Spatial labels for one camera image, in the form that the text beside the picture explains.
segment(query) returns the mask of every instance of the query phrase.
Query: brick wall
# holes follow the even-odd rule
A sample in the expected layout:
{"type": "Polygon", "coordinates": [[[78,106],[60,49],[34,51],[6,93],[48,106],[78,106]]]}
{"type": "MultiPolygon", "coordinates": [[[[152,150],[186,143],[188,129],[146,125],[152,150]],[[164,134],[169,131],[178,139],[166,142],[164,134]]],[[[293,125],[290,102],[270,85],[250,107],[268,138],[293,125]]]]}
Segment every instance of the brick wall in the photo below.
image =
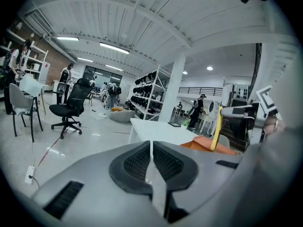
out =
{"type": "MultiPolygon", "coordinates": [[[[24,39],[30,38],[30,35],[33,33],[33,31],[23,22],[22,28],[18,31],[12,30],[14,33],[19,35],[20,37],[24,39]]],[[[67,67],[67,65],[71,62],[68,58],[66,58],[64,55],[62,55],[60,52],[58,52],[55,48],[53,48],[48,42],[46,42],[43,38],[41,40],[39,36],[36,34],[33,38],[30,38],[32,41],[35,42],[35,46],[40,48],[41,50],[48,51],[46,62],[50,63],[51,67],[48,71],[46,83],[48,85],[52,85],[54,80],[59,79],[59,75],[64,67],[67,67]]]]}

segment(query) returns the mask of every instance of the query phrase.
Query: yellow strip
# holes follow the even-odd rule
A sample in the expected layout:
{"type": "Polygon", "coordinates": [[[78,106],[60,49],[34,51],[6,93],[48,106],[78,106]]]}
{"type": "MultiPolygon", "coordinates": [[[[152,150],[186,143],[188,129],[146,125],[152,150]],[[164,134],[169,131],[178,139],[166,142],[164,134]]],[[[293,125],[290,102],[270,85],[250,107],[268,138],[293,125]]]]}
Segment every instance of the yellow strip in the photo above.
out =
{"type": "Polygon", "coordinates": [[[220,130],[222,127],[223,116],[221,115],[221,109],[223,109],[222,106],[219,108],[217,127],[216,127],[216,131],[214,132],[214,139],[213,139],[212,145],[210,146],[210,150],[212,150],[212,151],[214,151],[214,149],[216,149],[220,130]]]}

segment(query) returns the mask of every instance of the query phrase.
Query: white power strip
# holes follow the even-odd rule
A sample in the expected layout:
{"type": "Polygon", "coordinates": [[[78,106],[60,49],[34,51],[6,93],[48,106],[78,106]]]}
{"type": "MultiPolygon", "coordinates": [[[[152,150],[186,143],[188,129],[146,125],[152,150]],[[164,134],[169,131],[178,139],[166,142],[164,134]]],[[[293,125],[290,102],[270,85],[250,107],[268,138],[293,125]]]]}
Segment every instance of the white power strip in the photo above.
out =
{"type": "Polygon", "coordinates": [[[35,167],[34,166],[29,166],[27,169],[27,174],[25,175],[25,182],[29,185],[33,184],[33,179],[29,178],[28,176],[34,176],[35,174],[35,167]]]}

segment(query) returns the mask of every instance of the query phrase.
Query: white shirt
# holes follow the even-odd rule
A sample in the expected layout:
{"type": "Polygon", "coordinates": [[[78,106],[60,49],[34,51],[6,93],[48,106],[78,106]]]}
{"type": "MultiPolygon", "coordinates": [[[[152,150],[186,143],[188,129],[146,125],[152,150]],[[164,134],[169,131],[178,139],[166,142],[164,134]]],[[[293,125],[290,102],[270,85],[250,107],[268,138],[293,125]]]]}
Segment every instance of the white shirt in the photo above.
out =
{"type": "Polygon", "coordinates": [[[13,60],[15,59],[17,59],[17,57],[18,57],[18,55],[19,55],[19,50],[14,50],[14,52],[13,52],[13,54],[11,55],[11,58],[10,58],[10,60],[9,60],[9,67],[11,68],[11,66],[12,66],[12,64],[13,64],[13,60]]]}
{"type": "Polygon", "coordinates": [[[71,71],[67,69],[67,67],[64,67],[63,70],[61,71],[61,74],[60,74],[60,78],[61,78],[61,75],[62,73],[67,70],[68,71],[68,77],[66,79],[66,84],[70,85],[70,79],[71,79],[71,71]]]}

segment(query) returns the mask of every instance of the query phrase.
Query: orange bin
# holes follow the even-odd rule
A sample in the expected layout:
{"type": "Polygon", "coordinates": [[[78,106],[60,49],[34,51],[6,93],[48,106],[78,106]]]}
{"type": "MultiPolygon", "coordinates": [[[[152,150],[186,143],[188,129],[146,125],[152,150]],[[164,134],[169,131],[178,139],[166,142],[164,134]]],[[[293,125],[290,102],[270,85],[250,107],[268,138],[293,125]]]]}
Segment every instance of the orange bin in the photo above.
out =
{"type": "Polygon", "coordinates": [[[214,151],[210,150],[210,147],[212,145],[213,140],[210,138],[207,138],[205,136],[196,136],[193,138],[192,141],[181,144],[183,147],[187,147],[190,149],[196,149],[201,151],[208,151],[208,152],[217,152],[217,153],[223,153],[227,155],[237,155],[238,152],[232,149],[229,149],[219,142],[217,142],[217,146],[214,149],[214,151]]]}

